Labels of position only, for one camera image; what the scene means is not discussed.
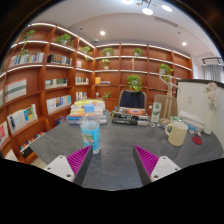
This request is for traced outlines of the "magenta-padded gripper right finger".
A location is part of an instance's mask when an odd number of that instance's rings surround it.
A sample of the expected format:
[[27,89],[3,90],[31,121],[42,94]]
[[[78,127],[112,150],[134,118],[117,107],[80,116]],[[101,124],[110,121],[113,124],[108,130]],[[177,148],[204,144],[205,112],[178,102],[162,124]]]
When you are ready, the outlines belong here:
[[133,157],[143,185],[147,185],[180,170],[180,167],[167,156],[158,157],[136,145],[133,146]]

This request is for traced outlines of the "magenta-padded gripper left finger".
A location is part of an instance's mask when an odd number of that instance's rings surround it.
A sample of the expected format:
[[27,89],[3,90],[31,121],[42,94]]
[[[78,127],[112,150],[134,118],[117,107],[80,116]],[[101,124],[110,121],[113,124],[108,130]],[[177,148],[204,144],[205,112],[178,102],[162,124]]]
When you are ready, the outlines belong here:
[[44,170],[81,186],[92,155],[93,149],[89,145],[69,156],[59,155]]

